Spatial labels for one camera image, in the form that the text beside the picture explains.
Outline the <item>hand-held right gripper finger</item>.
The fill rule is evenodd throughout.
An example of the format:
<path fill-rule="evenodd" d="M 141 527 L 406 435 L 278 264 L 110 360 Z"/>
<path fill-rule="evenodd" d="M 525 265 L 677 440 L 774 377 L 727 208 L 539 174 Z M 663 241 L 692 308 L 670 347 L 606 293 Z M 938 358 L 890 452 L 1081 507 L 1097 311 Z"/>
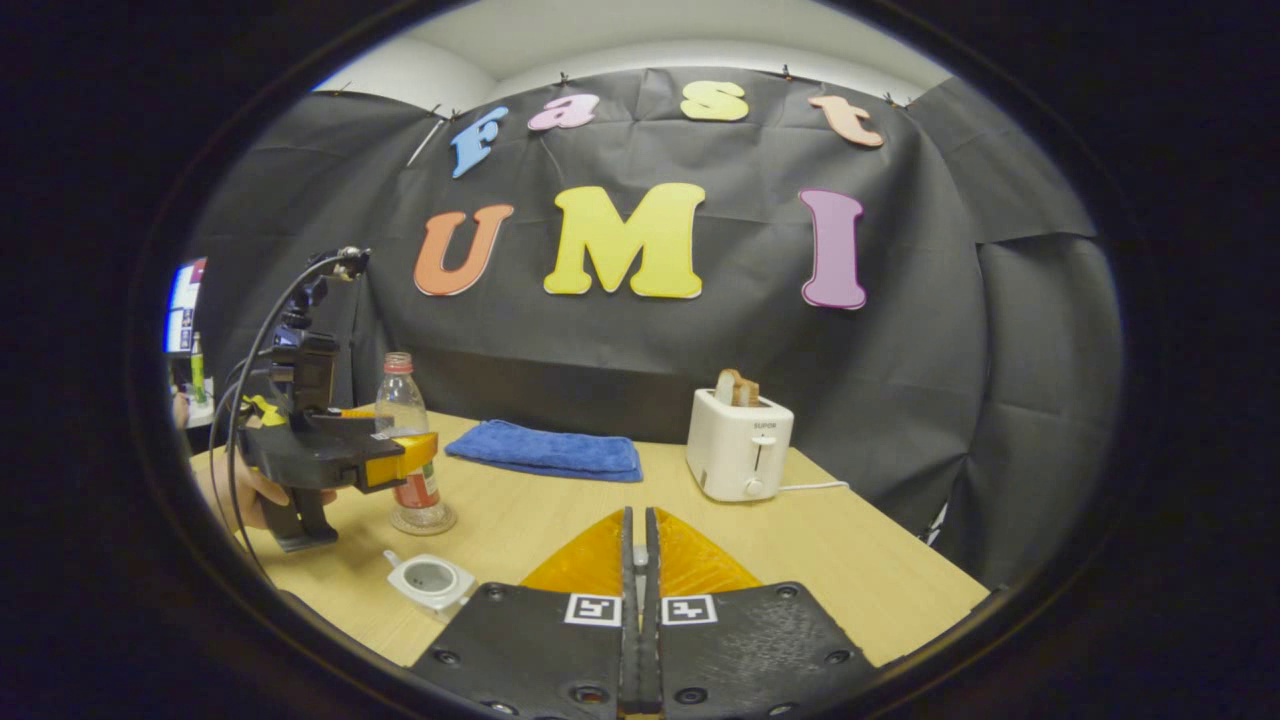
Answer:
<path fill-rule="evenodd" d="M 804 584 L 759 582 L 662 509 L 645 527 L 643 698 L 663 719 L 812 719 L 873 675 Z"/>
<path fill-rule="evenodd" d="M 618 510 L 566 546 L 608 589 L 484 583 L 410 673 L 503 719 L 621 719 L 637 684 L 632 523 Z"/>

